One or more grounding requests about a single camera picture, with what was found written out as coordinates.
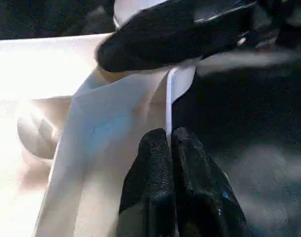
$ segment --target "curved white surface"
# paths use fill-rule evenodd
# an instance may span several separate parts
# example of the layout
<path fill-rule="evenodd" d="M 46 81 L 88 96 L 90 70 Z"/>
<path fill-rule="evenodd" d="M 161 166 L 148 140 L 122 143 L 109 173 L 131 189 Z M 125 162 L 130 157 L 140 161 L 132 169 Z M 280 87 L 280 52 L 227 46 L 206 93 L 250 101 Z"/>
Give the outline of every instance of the curved white surface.
<path fill-rule="evenodd" d="M 109 34 L 0 40 L 0 100 L 71 96 L 97 66 Z"/>
<path fill-rule="evenodd" d="M 72 99 L 33 236 L 115 236 L 123 179 L 139 141 L 165 127 L 167 71 L 102 87 L 86 80 Z"/>

